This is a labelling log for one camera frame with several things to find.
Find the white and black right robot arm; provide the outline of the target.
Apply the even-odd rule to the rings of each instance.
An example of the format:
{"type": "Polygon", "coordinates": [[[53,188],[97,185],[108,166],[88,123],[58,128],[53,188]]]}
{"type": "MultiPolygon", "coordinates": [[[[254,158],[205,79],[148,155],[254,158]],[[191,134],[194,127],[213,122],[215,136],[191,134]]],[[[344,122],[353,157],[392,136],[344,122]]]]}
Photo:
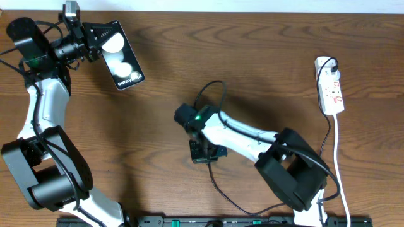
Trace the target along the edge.
{"type": "Polygon", "coordinates": [[[174,120],[189,135],[193,163],[217,161],[229,149],[254,163],[273,193],[294,211],[294,223],[322,226],[327,215],[318,206],[329,168],[295,131],[263,131],[229,117],[213,106],[200,110],[183,103],[174,120]]]}

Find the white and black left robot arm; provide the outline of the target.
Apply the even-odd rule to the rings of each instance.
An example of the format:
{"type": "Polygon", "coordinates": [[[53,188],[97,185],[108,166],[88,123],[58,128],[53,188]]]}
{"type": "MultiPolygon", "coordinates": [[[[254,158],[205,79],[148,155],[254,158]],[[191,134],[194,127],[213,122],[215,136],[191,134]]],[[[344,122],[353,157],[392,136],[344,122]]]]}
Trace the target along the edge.
{"type": "Polygon", "coordinates": [[[107,198],[93,184],[84,157],[64,131],[71,97],[70,71],[108,53],[130,49],[121,24],[83,23],[78,16],[59,17],[68,29],[49,41],[41,23],[22,17],[6,32],[21,53],[16,68],[30,96],[27,119],[16,140],[2,146],[1,156],[26,201],[34,209],[66,212],[91,226],[132,226],[119,202],[107,198]]]}

